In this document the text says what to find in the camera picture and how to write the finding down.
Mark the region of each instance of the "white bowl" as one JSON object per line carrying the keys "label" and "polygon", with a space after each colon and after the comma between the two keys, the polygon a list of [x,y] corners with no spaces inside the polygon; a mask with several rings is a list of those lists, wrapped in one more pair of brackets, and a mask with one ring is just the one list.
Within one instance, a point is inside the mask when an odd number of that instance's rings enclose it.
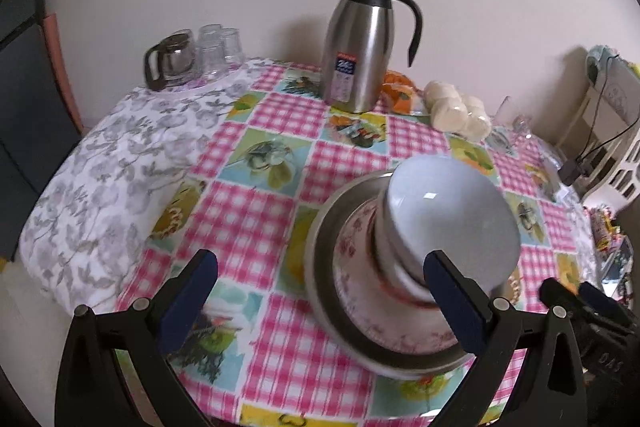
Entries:
{"label": "white bowl", "polygon": [[417,281],[424,280],[422,264],[432,250],[442,250],[486,293],[518,263],[520,232],[509,205],[491,180],[455,158],[402,162],[391,175],[386,206],[387,236]]}
{"label": "white bowl", "polygon": [[389,218],[386,214],[386,190],[381,190],[376,204],[374,224],[374,251],[380,271],[390,286],[404,299],[415,303],[435,303],[431,292],[411,277],[398,260],[396,250],[389,241],[386,227]]}

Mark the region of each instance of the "plate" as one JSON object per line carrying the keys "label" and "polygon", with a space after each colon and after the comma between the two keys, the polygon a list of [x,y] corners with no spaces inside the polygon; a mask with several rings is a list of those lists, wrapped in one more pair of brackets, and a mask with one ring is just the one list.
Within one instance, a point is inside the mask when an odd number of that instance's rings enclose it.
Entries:
{"label": "plate", "polygon": [[334,282],[342,307],[370,340],[396,353],[431,355],[457,344],[439,308],[419,307],[386,292],[370,251],[377,203],[376,198],[361,204],[338,234]]}
{"label": "plate", "polygon": [[389,181],[386,205],[386,230],[415,280],[422,279],[432,250],[446,253],[486,293],[518,263],[520,232],[509,204],[489,178],[455,158],[421,155],[402,162]]}
{"label": "plate", "polygon": [[353,323],[342,307],[334,280],[334,251],[340,230],[354,211],[386,188],[390,176],[391,171],[380,171],[358,178],[322,206],[306,240],[305,286],[316,319],[349,356],[379,375],[416,380],[451,371],[470,355],[460,344],[426,355],[398,353],[381,346]]}

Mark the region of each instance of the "floral pattern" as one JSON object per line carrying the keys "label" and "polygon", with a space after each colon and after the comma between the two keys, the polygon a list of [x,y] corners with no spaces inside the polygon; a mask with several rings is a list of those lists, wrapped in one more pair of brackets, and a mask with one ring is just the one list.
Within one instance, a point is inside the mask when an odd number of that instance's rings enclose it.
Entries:
{"label": "floral pattern", "polygon": [[111,312],[143,242],[212,131],[270,60],[167,95],[137,87],[62,164],[20,236],[20,256],[45,293],[69,313]]}

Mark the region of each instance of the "thermos handle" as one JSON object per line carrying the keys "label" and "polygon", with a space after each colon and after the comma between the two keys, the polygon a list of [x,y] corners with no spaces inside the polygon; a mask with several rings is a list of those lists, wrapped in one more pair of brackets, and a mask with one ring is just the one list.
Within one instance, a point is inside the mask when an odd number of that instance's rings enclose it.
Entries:
{"label": "thermos handle", "polygon": [[[158,52],[158,78],[153,77],[151,65],[149,64],[149,59],[153,52]],[[162,54],[164,54],[164,48],[160,44],[149,48],[145,53],[145,82],[152,91],[160,91],[166,87],[166,79],[162,72]]]}
{"label": "thermos handle", "polygon": [[415,28],[414,28],[414,36],[411,39],[411,44],[409,44],[409,67],[414,63],[415,54],[418,51],[418,46],[420,45],[420,38],[422,37],[422,12],[420,11],[419,6],[415,3],[414,0],[396,0],[403,2],[411,11],[414,12],[415,17]]}

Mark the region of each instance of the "round table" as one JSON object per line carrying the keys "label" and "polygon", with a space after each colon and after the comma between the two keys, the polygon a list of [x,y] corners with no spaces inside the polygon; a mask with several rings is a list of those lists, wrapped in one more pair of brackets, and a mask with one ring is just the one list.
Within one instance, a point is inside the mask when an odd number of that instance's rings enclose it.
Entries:
{"label": "round table", "polygon": [[[242,425],[426,425],[468,367],[395,381],[360,367],[321,330],[303,287],[306,233],[337,188],[415,154],[452,155],[503,192],[522,251],[510,282],[516,308],[546,312],[547,277],[594,282],[588,219],[572,194],[544,196],[540,140],[482,145],[440,133],[418,118],[375,110],[353,115],[318,97],[318,68],[274,63],[234,105],[146,241],[117,309],[151,297],[199,248],[220,263],[214,286],[182,349],[170,357],[180,381],[211,417]],[[518,214],[526,209],[531,222]],[[504,406],[522,365],[516,352],[488,417]]]}

